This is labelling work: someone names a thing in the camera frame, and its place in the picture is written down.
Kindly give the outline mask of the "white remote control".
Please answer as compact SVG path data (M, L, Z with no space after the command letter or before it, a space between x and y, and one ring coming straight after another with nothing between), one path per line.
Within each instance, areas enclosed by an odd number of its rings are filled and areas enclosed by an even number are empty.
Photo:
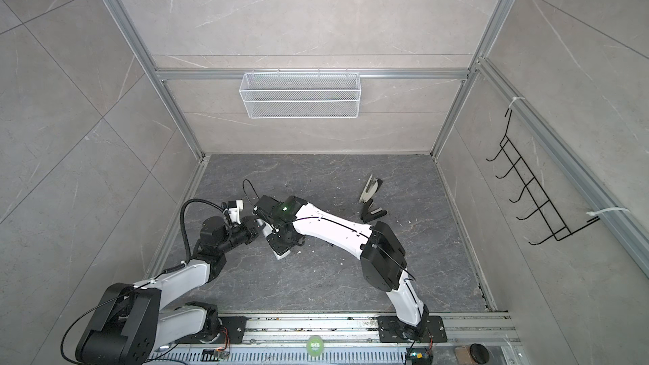
M262 219L257 219L256 221L260 225L264 239L273 251L275 258L277 260L286 258L287 255L291 253L291 249L295 246L295 243L291 240L285 240L279 233L274 233L270 224L266 223Z

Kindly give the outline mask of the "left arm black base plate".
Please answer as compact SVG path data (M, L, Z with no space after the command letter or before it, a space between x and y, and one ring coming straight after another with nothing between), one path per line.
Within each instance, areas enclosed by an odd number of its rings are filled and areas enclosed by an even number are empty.
M221 317L221 326L207 336L199 338L204 344L242 344L248 319L243 316Z

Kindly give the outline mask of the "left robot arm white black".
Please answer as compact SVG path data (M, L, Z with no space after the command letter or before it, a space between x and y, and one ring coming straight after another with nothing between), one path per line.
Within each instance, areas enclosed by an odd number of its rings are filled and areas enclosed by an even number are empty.
M168 306L215 280L226 264L226 253L255 241L262 228L254 216L234 223L213 216L204 221L188 263L150 280L108 287L76 346L76 362L142 364L155 349L187 336L206 343L223 338L215 304Z

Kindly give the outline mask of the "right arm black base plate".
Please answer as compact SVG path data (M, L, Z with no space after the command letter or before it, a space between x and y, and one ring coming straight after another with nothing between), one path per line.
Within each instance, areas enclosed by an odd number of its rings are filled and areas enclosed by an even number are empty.
M419 326L402 323L396 316L379 316L377 324L382 343L448 341L446 327L439 316L425 317L424 322Z

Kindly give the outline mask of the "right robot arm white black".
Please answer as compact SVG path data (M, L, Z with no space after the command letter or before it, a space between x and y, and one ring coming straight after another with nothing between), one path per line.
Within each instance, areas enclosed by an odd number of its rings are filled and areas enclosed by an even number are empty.
M389 225L348 221L296 196L283 202L263 196L253 213L277 259L286 258L307 237L347 251L361 263L366 282L390 299L402 337L415 340L425 334L429 310L413 285L405 248Z

